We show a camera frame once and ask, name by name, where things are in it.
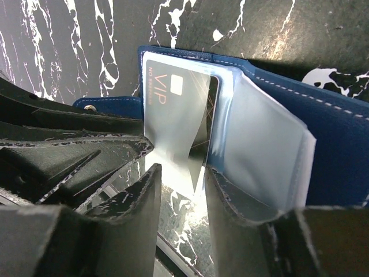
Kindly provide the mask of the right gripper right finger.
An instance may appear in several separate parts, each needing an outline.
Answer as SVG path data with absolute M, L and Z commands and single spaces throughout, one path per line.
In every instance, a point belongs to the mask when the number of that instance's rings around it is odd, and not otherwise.
M 367 276 L 368 209 L 310 206 L 282 212 L 205 169 L 217 276 Z

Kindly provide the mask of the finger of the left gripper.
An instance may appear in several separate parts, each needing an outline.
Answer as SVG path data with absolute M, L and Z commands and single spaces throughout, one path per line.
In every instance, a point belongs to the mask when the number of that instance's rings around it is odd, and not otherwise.
M 40 98 L 1 75 L 1 121 L 18 126 L 142 135 L 143 122 Z
M 144 136 L 1 123 L 1 203 L 85 205 L 150 153 Z

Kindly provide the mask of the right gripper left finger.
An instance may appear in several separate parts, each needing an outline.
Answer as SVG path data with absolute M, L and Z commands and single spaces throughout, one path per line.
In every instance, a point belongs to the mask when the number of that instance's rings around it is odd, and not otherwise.
M 1 208 L 2 276 L 152 276 L 160 164 L 81 215 L 62 205 Z

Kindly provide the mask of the blue leather card holder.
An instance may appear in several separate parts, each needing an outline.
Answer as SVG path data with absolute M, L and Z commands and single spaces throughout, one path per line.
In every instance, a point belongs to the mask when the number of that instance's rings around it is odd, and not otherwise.
M 74 107 L 144 122 L 142 68 L 151 53 L 200 63 L 221 80 L 204 167 L 279 211 L 368 206 L 368 104 L 245 59 L 142 46 L 141 96 L 81 98 Z

